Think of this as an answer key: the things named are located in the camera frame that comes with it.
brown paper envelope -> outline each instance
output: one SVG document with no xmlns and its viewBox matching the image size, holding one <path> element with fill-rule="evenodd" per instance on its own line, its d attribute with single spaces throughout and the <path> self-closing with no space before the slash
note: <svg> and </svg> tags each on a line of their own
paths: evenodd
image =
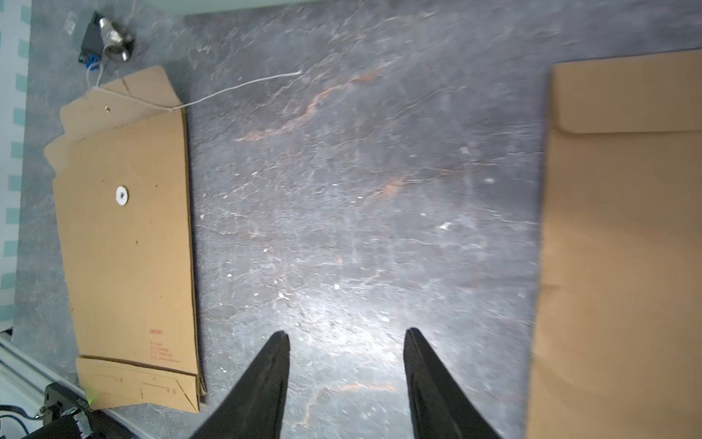
<svg viewBox="0 0 702 439">
<path fill-rule="evenodd" d="M 526 436 L 702 432 L 702 51 L 556 65 Z"/>
<path fill-rule="evenodd" d="M 160 67 L 105 88 L 160 105 L 180 104 Z M 182 374 L 196 383 L 197 394 L 204 394 L 183 111 L 158 110 L 93 90 L 62 108 L 61 120 L 66 134 L 44 153 L 57 174 L 54 199 L 81 354 L 77 364 L 90 358 L 122 368 L 128 363 L 143 373 Z M 128 190 L 124 206 L 115 200 L 120 185 Z M 79 378 L 86 390 L 102 394 L 103 381 L 81 368 Z M 119 397 L 110 391 L 109 398 L 95 404 L 183 406 L 182 396 L 134 393 L 135 386 L 120 389 Z M 197 398 L 190 398 L 188 407 L 197 411 Z"/>
</svg>

gray concrete floor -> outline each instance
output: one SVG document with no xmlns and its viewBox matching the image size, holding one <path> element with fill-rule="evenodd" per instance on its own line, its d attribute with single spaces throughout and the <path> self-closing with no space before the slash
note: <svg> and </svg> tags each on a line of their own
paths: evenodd
<svg viewBox="0 0 702 439">
<path fill-rule="evenodd" d="M 193 432 L 278 329 L 292 345 L 284 438 L 409 438 L 410 326 L 503 437 L 521 438 L 549 69 L 702 46 L 699 0 L 321 1 L 189 17 L 141 0 L 35 1 L 13 341 L 69 378 L 78 351 L 42 148 L 86 90 L 67 26 L 84 6 L 135 33 L 122 74 L 163 65 L 183 100 L 304 71 L 187 111 L 209 394 L 199 415 L 119 409 L 170 438 Z"/>
</svg>

white wall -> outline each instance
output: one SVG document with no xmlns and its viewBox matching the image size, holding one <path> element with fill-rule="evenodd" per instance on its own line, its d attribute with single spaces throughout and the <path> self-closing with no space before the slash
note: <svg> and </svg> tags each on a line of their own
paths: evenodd
<svg viewBox="0 0 702 439">
<path fill-rule="evenodd" d="M 31 7 L 0 0 L 0 331 L 14 315 Z"/>
</svg>

white string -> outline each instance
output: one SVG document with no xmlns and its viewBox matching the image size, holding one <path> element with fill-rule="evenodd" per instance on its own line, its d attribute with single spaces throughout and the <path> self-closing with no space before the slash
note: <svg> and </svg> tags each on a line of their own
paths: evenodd
<svg viewBox="0 0 702 439">
<path fill-rule="evenodd" d="M 88 67 L 88 72 L 90 72 L 90 67 L 92 67 L 94 64 L 95 63 L 91 64 Z M 119 96 L 120 98 L 129 99 L 129 100 L 132 100 L 134 102 L 138 102 L 138 103 L 143 104 L 143 105 L 148 105 L 149 107 L 157 108 L 159 110 L 168 110 L 168 111 L 174 111 L 174 110 L 179 110 L 180 108 L 189 107 L 191 105 L 195 105 L 197 103 L 200 103 L 203 100 L 207 100 L 209 98 L 217 96 L 220 93 L 224 93 L 226 91 L 231 91 L 231 90 L 236 90 L 236 89 L 239 89 L 243 86 L 248 86 L 249 84 L 254 84 L 256 82 L 269 81 L 271 79 L 276 79 L 276 78 L 293 77 L 293 76 L 301 75 L 303 73 L 302 70 L 298 70 L 297 72 L 293 72 L 293 73 L 281 73 L 281 74 L 273 75 L 271 77 L 254 79 L 252 81 L 244 82 L 243 84 L 239 84 L 239 85 L 236 85 L 233 87 L 228 87 L 224 90 L 219 90 L 216 93 L 212 93 L 211 95 L 205 96 L 204 98 L 200 98 L 198 100 L 194 100 L 192 102 L 188 102 L 188 103 L 185 103 L 182 105 L 176 105 L 175 107 L 168 107 L 166 105 L 154 104 L 153 102 L 149 102 L 148 100 L 139 99 L 139 98 L 136 98 L 135 96 L 126 95 L 126 94 L 120 93 L 118 91 L 108 90 L 108 89 L 104 89 L 103 87 L 100 87 L 99 84 L 100 84 L 100 78 L 102 76 L 102 68 L 103 68 L 103 66 L 101 63 L 100 64 L 100 73 L 98 74 L 98 82 L 95 83 L 95 86 L 91 86 L 90 79 L 88 78 L 88 73 L 86 73 L 86 80 L 88 81 L 88 86 L 91 87 L 91 89 L 99 90 L 99 91 L 102 91 L 103 93 L 107 93 L 110 95 Z"/>
<path fill-rule="evenodd" d="M 100 71 L 98 73 L 98 80 L 95 82 L 95 86 L 94 86 L 90 83 L 90 72 L 92 71 L 93 66 L 95 66 L 96 64 L 100 66 Z M 94 63 L 91 63 L 90 65 L 88 65 L 88 67 L 86 69 L 86 82 L 88 83 L 88 90 L 89 91 L 93 87 L 100 86 L 100 80 L 102 79 L 102 74 L 105 71 L 105 64 L 107 64 L 107 62 L 105 62 L 103 64 L 102 61 L 95 61 Z"/>
</svg>

black cable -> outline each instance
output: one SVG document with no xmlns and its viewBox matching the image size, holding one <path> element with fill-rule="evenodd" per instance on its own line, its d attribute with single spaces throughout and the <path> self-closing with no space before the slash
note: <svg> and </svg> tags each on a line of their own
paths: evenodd
<svg viewBox="0 0 702 439">
<path fill-rule="evenodd" d="M 20 425 L 22 426 L 22 430 L 25 431 L 25 436 L 29 436 L 29 430 L 27 430 L 27 426 L 25 425 L 24 422 L 22 422 L 22 420 L 20 418 L 14 416 L 12 414 L 3 414 L 2 416 L 0 416 L 0 419 L 3 419 L 3 418 L 12 418 L 12 419 L 16 420 L 17 422 L 19 422 Z"/>
<path fill-rule="evenodd" d="M 0 404 L 0 412 L 12 412 L 19 414 L 21 417 L 25 419 L 29 419 L 30 421 L 35 421 L 37 418 L 30 416 L 25 412 L 25 410 L 21 407 L 17 407 L 16 405 L 5 405 L 5 404 Z"/>
</svg>

